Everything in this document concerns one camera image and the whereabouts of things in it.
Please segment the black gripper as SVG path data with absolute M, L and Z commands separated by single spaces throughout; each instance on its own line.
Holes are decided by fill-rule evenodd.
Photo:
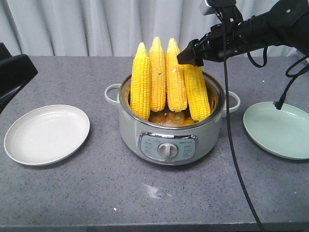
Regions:
M 201 67 L 204 60 L 222 62 L 240 54 L 253 51 L 253 27 L 250 20 L 222 22 L 200 40 L 192 40 L 177 55 L 180 65 Z

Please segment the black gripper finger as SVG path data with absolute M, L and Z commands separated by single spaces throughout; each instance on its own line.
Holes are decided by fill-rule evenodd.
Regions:
M 27 85 L 38 71 L 26 54 L 12 56 L 4 43 L 0 44 L 0 110 Z

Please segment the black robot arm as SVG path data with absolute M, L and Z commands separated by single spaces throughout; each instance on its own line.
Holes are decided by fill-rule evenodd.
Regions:
M 269 46 L 289 46 L 309 55 L 309 2 L 280 0 L 268 12 L 244 20 L 234 0 L 204 0 L 204 15 L 216 14 L 220 24 L 200 40 L 192 40 L 177 56 L 181 65 L 222 62 Z

